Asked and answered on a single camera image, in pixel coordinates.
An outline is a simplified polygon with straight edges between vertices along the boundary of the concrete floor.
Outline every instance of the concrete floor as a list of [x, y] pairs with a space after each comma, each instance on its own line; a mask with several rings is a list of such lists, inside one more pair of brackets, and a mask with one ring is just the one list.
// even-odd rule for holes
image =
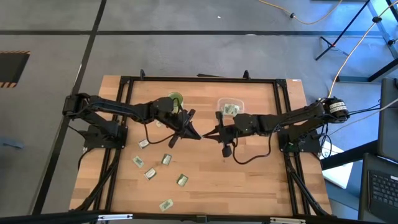
[[[300, 0], [277, 2], [305, 21], [321, 17], [335, 2]], [[372, 0], [378, 11], [383, 0]], [[92, 28], [100, 0], [2, 0], [0, 29]], [[113, 0], [108, 1], [100, 30], [342, 30], [362, 3], [343, 3], [319, 24], [305, 26], [283, 12], [256, 0]], [[366, 30], [368, 9], [350, 30]], [[383, 18], [394, 35], [396, 21]], [[333, 41], [336, 37], [327, 37]], [[30, 50], [32, 55], [14, 89], [0, 89], [0, 136], [21, 140], [26, 148], [0, 147], [0, 217], [30, 211], [45, 161], [61, 120], [87, 43], [87, 36], [1, 36], [0, 50]], [[349, 52], [359, 37], [344, 37], [338, 47]], [[318, 37], [276, 36], [99, 36], [95, 40], [81, 92], [97, 94], [103, 75], [195, 76], [197, 73], [254, 78], [299, 78], [307, 101], [326, 96], [333, 77], [344, 62], [339, 52], [314, 58], [326, 45]], [[369, 76], [392, 60], [384, 40], [369, 37], [358, 47], [342, 75]], [[349, 110], [377, 104], [380, 85], [338, 83], [333, 95]], [[378, 117], [373, 116], [332, 136], [344, 150], [377, 138]], [[84, 128], [74, 122], [72, 126]], [[330, 126], [330, 131], [338, 125]], [[45, 203], [44, 212], [68, 209], [83, 140], [69, 131]]]

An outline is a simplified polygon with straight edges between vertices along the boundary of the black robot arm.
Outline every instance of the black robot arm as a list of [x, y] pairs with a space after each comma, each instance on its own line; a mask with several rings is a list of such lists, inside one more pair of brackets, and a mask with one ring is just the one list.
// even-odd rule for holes
[[348, 110], [342, 100], [337, 98], [325, 98], [317, 100], [309, 106], [293, 110], [280, 115], [274, 114], [237, 114], [233, 120], [234, 124], [224, 126], [223, 115], [216, 112], [219, 125], [211, 132], [204, 134], [204, 138], [214, 139], [223, 143], [223, 156], [231, 155], [230, 144], [235, 138], [252, 135], [269, 136], [273, 132], [284, 129], [289, 135], [292, 144], [300, 140], [304, 134], [323, 126], [327, 123], [343, 123], [348, 118]]
[[175, 132], [169, 142], [170, 147], [174, 146], [178, 137], [201, 139], [191, 122], [195, 110], [188, 112], [181, 108], [179, 113], [173, 113], [173, 108], [173, 99], [169, 97], [162, 97], [148, 103], [129, 105], [80, 93], [66, 98], [62, 113], [67, 118], [83, 119], [91, 124], [88, 131], [81, 132], [86, 139], [85, 147], [124, 147], [126, 127], [122, 127], [116, 121], [105, 120], [95, 113], [98, 111], [127, 116], [141, 124], [148, 124], [156, 119]]

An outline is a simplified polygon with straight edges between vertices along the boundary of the wooden tabletop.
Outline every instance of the wooden tabletop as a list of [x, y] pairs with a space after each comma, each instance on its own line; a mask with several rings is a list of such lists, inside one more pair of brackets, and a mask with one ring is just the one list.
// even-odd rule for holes
[[[115, 100], [119, 80], [120, 76], [104, 76], [99, 96]], [[292, 110], [305, 106], [301, 81], [287, 80], [287, 85]], [[192, 121], [199, 134], [211, 131], [218, 124], [215, 111], [220, 98], [242, 100], [245, 113], [277, 113], [272, 85], [260, 83], [134, 82], [130, 103], [146, 103], [174, 91], [183, 95], [185, 109], [196, 110]], [[103, 116], [111, 119], [109, 114]], [[229, 123], [233, 123], [232, 120], [226, 119], [225, 124]], [[174, 206], [164, 213], [292, 215], [284, 159], [278, 150], [276, 134], [271, 139], [269, 157], [239, 165], [232, 157], [223, 158], [222, 145], [211, 139], [179, 139], [172, 149], [167, 146], [168, 141], [141, 149], [138, 142], [146, 138], [143, 125], [130, 119], [127, 125], [129, 132], [126, 147], [121, 153], [111, 207], [113, 212], [161, 213], [160, 203], [172, 199]], [[148, 125], [148, 132], [151, 141], [172, 133], [165, 126], [157, 127], [155, 122]], [[239, 139], [236, 157], [245, 161], [267, 151], [268, 137], [250, 136]], [[104, 149], [95, 149], [82, 160], [70, 208], [79, 206], [93, 190], [100, 175], [103, 154]], [[164, 154], [172, 155], [169, 166], [161, 164]], [[143, 168], [133, 163], [135, 156], [144, 161]], [[302, 153], [301, 158], [306, 186], [322, 208], [330, 213], [319, 161], [307, 153]], [[144, 173], [151, 167], [157, 174], [147, 180]], [[184, 187], [176, 184], [180, 174], [189, 178]], [[106, 188], [101, 208], [104, 208]], [[298, 210], [303, 213], [299, 192], [296, 186]]]

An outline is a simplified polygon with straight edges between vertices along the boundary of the table leg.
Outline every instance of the table leg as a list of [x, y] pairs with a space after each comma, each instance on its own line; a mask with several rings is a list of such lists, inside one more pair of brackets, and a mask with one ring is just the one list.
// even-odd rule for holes
[[322, 170], [327, 170], [334, 167], [342, 166], [350, 162], [359, 161], [363, 158], [363, 154], [367, 152], [374, 155], [377, 153], [377, 140], [336, 154], [334, 156], [322, 159]]

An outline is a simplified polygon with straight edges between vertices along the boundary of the cable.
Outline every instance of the cable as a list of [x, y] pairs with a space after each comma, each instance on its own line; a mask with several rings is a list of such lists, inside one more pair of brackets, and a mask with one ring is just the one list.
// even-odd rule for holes
[[[391, 5], [389, 5], [378, 17], [381, 17], [389, 8], [391, 8], [393, 5], [397, 4], [398, 1], [393, 2]], [[331, 92], [333, 90], [333, 87], [336, 83], [337, 77], [339, 76], [340, 72], [342, 71], [342, 69], [344, 68], [344, 66], [346, 65], [348, 59], [351, 57], [351, 55], [354, 53], [354, 51], [356, 50], [356, 48], [362, 43], [362, 41], [365, 39], [365, 37], [367, 36], [367, 34], [370, 32], [370, 30], [374, 27], [374, 25], [376, 25], [375, 22], [373, 22], [373, 24], [369, 27], [369, 29], [365, 32], [365, 34], [362, 36], [361, 40], [359, 40], [359, 42], [355, 45], [354, 49], [348, 54], [346, 60], [344, 61], [343, 65], [340, 67], [340, 69], [338, 70], [335, 79], [333, 80], [333, 83], [331, 84], [330, 87], [330, 91], [329, 91], [329, 95], [328, 98], [331, 96]]]
[[[389, 108], [386, 109], [397, 109], [398, 106], [391, 106]], [[368, 110], [363, 110], [363, 111], [359, 111], [359, 112], [355, 112], [355, 113], [350, 113], [349, 115], [355, 115], [355, 114], [359, 114], [359, 113], [365, 113], [365, 112], [369, 112], [369, 111], [374, 111], [374, 110], [379, 110], [380, 108], [373, 108], [373, 109], [368, 109]]]
[[269, 150], [268, 150], [267, 154], [254, 156], [254, 157], [252, 157], [251, 159], [249, 159], [249, 160], [247, 160], [245, 162], [240, 162], [235, 157], [235, 149], [238, 146], [238, 133], [236, 133], [236, 143], [232, 142], [232, 146], [233, 146], [232, 156], [233, 156], [235, 162], [237, 162], [238, 164], [241, 164], [241, 165], [245, 165], [245, 164], [248, 164], [249, 162], [251, 162], [251, 161], [253, 161], [253, 160], [257, 159], [257, 158], [268, 157], [271, 154], [271, 137], [272, 137], [272, 133], [279, 127], [279, 124], [280, 123], [278, 123], [274, 127], [274, 129], [272, 130], [272, 132], [269, 135], [269, 138], [268, 138], [268, 148], [269, 148]]
[[87, 153], [89, 153], [91, 150], [93, 150], [93, 148], [87, 149], [87, 150], [80, 156], [79, 161], [78, 161], [78, 163], [77, 163], [77, 170], [80, 169], [80, 163], [81, 163], [81, 160], [83, 159], [83, 157], [84, 157]]
[[315, 21], [315, 22], [304, 22], [304, 21], [301, 21], [299, 18], [297, 18], [297, 16], [295, 16], [294, 13], [289, 12], [287, 9], [285, 9], [285, 8], [283, 8], [283, 7], [280, 7], [280, 6], [271, 4], [271, 3], [266, 2], [266, 1], [263, 1], [263, 0], [259, 0], [259, 2], [261, 2], [261, 3], [267, 4], [267, 5], [269, 5], [269, 6], [272, 6], [272, 7], [275, 7], [275, 8], [277, 8], [277, 9], [280, 9], [280, 10], [285, 11], [287, 14], [290, 15], [291, 18], [294, 18], [294, 19], [296, 19], [297, 21], [299, 21], [299, 22], [301, 22], [302, 24], [305, 24], [305, 25], [316, 24], [317, 22], [320, 22], [320, 21], [324, 20], [324, 18], [328, 17], [328, 16], [341, 4], [342, 1], [343, 1], [343, 0], [340, 0], [340, 1], [338, 2], [338, 4], [337, 4], [333, 9], [331, 9], [331, 11], [329, 11], [326, 15], [324, 15], [324, 16], [323, 16], [322, 18], [320, 18], [319, 20], [317, 20], [317, 21]]
[[75, 128], [73, 128], [72, 126], [70, 126], [70, 125], [68, 125], [68, 128], [70, 128], [70, 129], [72, 129], [72, 130], [74, 130], [74, 131], [76, 131], [76, 133], [78, 133], [81, 137], [83, 137], [84, 138], [84, 135], [82, 135], [78, 130], [76, 130]]
[[149, 144], [158, 144], [158, 143], [164, 142], [164, 141], [168, 140], [169, 138], [173, 137], [173, 135], [174, 135], [174, 133], [173, 133], [173, 134], [167, 136], [166, 138], [163, 138], [162, 140], [159, 140], [159, 141], [156, 141], [156, 142], [152, 142], [152, 141], [149, 140], [148, 129], [147, 129], [147, 125], [146, 124], [144, 124], [144, 128], [145, 128], [145, 136], [146, 136], [147, 141], [149, 142]]
[[330, 134], [330, 136], [331, 136], [332, 134], [335, 134], [337, 131], [339, 131], [339, 130], [341, 130], [341, 129], [343, 129], [343, 128], [345, 128], [345, 127], [351, 125], [351, 124], [357, 123], [358, 121], [362, 121], [362, 120], [364, 120], [364, 119], [366, 119], [366, 118], [368, 118], [368, 117], [370, 117], [370, 116], [372, 116], [372, 115], [375, 115], [375, 114], [377, 114], [377, 113], [382, 112], [383, 110], [385, 110], [385, 109], [388, 108], [389, 106], [393, 105], [393, 104], [394, 104], [395, 102], [397, 102], [397, 101], [398, 101], [398, 98], [396, 98], [393, 102], [389, 103], [387, 106], [385, 106], [385, 107], [379, 109], [378, 111], [376, 111], [376, 112], [374, 112], [374, 113], [371, 113], [371, 114], [367, 115], [367, 116], [364, 117], [364, 118], [358, 119], [358, 120], [356, 120], [356, 121], [353, 121], [353, 122], [351, 122], [351, 123], [349, 123], [349, 124], [344, 125], [343, 127], [337, 129], [336, 131], [333, 131], [333, 132]]
[[380, 100], [379, 100], [379, 103], [378, 104], [376, 104], [376, 105], [374, 105], [374, 106], [371, 106], [371, 107], [369, 107], [369, 108], [366, 108], [366, 109], [361, 109], [361, 110], [356, 110], [356, 111], [350, 111], [350, 112], [348, 112], [348, 113], [355, 113], [355, 112], [359, 112], [359, 111], [364, 111], [364, 110], [370, 110], [370, 109], [373, 109], [373, 108], [375, 108], [375, 107], [377, 107], [377, 106], [379, 106], [380, 105]]
[[327, 134], [325, 134], [325, 140], [323, 141], [323, 144], [322, 144], [322, 149], [325, 149], [324, 147], [323, 147], [323, 145], [325, 144], [325, 142], [326, 142], [326, 138], [328, 138], [329, 139], [329, 142], [330, 142], [330, 149], [329, 149], [329, 155], [328, 156], [324, 156], [323, 155], [323, 150], [321, 150], [321, 155], [324, 157], [324, 158], [329, 158], [330, 156], [331, 156], [331, 152], [333, 152], [332, 150], [331, 150], [331, 147], [332, 147], [332, 144], [331, 144], [331, 139], [330, 139], [330, 136], [329, 135], [327, 135]]

